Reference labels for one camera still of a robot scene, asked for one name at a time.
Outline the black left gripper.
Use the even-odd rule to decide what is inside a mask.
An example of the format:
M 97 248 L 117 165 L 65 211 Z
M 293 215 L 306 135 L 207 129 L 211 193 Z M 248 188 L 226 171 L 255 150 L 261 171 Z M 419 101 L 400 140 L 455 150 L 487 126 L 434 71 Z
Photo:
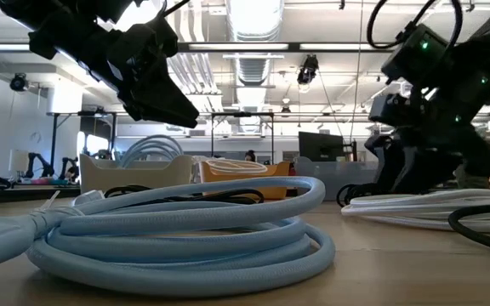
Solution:
M 107 61 L 107 51 L 122 31 L 48 33 L 32 31 L 29 49 L 47 60 L 56 53 L 72 57 L 88 74 L 117 92 L 123 109 L 136 122 L 154 121 L 184 128 L 197 125 L 198 110 L 180 89 L 167 81 L 165 59 L 139 73 L 121 75 Z

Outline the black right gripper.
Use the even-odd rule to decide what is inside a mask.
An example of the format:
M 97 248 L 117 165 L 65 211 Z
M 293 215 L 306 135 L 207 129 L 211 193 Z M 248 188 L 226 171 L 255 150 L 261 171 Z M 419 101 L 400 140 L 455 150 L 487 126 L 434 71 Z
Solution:
M 490 89 L 480 88 L 439 88 L 431 99 L 398 93 L 375 98 L 368 119 L 393 127 L 404 148 L 398 173 L 392 137 L 367 140 L 365 147 L 378 158 L 374 183 L 382 191 L 418 194 L 452 179 L 462 158 L 467 173 L 490 177 L 490 144 L 471 124 L 487 102 Z

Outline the beige plastic bin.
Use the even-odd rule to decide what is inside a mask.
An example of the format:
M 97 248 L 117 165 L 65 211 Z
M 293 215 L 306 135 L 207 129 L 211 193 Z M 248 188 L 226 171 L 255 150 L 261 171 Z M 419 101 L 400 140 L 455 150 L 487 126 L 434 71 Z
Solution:
M 177 156 L 172 161 L 132 161 L 128 167 L 116 161 L 79 156 L 80 188 L 107 192 L 109 189 L 137 184 L 157 189 L 189 184 L 194 161 L 191 156 Z

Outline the black background monitor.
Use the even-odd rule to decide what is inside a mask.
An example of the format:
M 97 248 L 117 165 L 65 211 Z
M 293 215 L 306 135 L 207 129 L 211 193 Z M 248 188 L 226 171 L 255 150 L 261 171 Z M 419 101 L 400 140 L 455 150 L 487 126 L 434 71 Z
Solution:
M 299 155 L 312 162 L 336 162 L 345 157 L 344 140 L 341 136 L 299 132 Z

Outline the yellow plastic bin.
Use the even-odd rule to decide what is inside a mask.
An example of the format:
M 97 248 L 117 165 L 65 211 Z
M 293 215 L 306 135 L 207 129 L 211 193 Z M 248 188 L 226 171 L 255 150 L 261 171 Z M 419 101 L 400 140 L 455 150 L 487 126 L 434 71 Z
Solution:
M 208 159 L 199 163 L 202 183 L 230 181 L 238 179 L 267 178 L 288 176 L 290 163 L 283 161 L 276 165 L 265 166 L 250 161 L 228 159 Z

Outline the black background station frame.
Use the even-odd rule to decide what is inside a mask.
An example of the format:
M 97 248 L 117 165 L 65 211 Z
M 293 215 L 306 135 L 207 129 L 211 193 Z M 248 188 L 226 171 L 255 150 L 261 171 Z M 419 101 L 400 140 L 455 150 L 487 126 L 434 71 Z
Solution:
M 210 134 L 210 141 L 211 141 L 211 155 L 214 156 L 214 122 L 215 118 L 218 116 L 222 116 L 224 118 L 231 116 L 235 118 L 245 118 L 245 117 L 258 117 L 261 118 L 263 116 L 268 116 L 271 119 L 271 123 L 269 124 L 269 127 L 271 128 L 271 163 L 275 163 L 275 114 L 273 112 L 250 112 L 250 111 L 233 111 L 233 112 L 227 112 L 227 111 L 222 111 L 222 112 L 211 112 L 210 113 L 210 119 L 211 119 L 211 134 Z
M 51 149 L 50 149 L 50 165 L 54 166 L 54 160 L 57 151 L 58 129 L 67 120 L 72 117 L 80 117 L 80 128 L 86 127 L 84 131 L 85 140 L 88 140 L 89 135 L 99 137 L 99 131 L 106 132 L 101 135 L 101 138 L 108 141 L 106 150 L 111 152 L 115 148 L 117 136 L 117 116 L 116 112 L 107 112 L 101 110 L 81 110 L 72 113 L 48 113 L 48 116 L 53 117 Z

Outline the silver ceiling ventilation duct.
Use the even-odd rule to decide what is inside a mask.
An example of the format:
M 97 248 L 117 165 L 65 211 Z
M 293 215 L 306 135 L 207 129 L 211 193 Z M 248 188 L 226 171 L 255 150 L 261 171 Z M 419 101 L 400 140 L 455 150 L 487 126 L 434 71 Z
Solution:
M 280 36 L 284 0 L 225 0 L 226 20 L 233 42 L 272 43 Z M 239 54 L 234 60 L 236 101 L 243 111 L 265 105 L 271 59 L 266 53 Z

